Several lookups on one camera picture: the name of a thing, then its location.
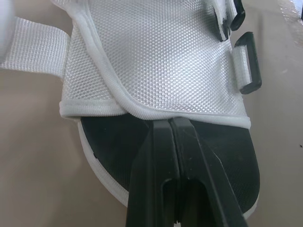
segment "white nylon strap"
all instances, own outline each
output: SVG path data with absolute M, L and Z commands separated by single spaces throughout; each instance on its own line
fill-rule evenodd
M 251 83 L 246 52 L 246 46 L 237 46 L 232 50 L 237 87 L 239 90 Z
M 17 18 L 10 51 L 0 68 L 64 77 L 70 37 L 62 30 Z
M 233 0 L 212 0 L 214 11 L 217 16 L 219 32 L 223 41 L 228 39 L 225 37 L 223 23 L 227 21 L 227 25 L 230 26 L 232 21 L 237 15 L 237 10 Z

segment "beige background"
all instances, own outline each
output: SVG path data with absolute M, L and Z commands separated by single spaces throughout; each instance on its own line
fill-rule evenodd
M 49 0 L 15 0 L 17 15 L 71 34 Z M 262 88 L 245 96 L 261 172 L 250 227 L 303 223 L 303 47 L 294 44 L 276 0 L 243 0 L 247 17 L 233 41 L 253 31 Z M 75 122 L 59 115 L 61 81 L 0 72 L 0 226 L 123 227 L 126 208 L 88 165 Z

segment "padded fabric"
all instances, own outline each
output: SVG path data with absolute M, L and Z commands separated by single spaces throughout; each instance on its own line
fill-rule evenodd
M 250 127 L 234 69 L 243 62 L 218 38 L 214 1 L 54 2 L 75 24 L 62 116 L 129 112 Z

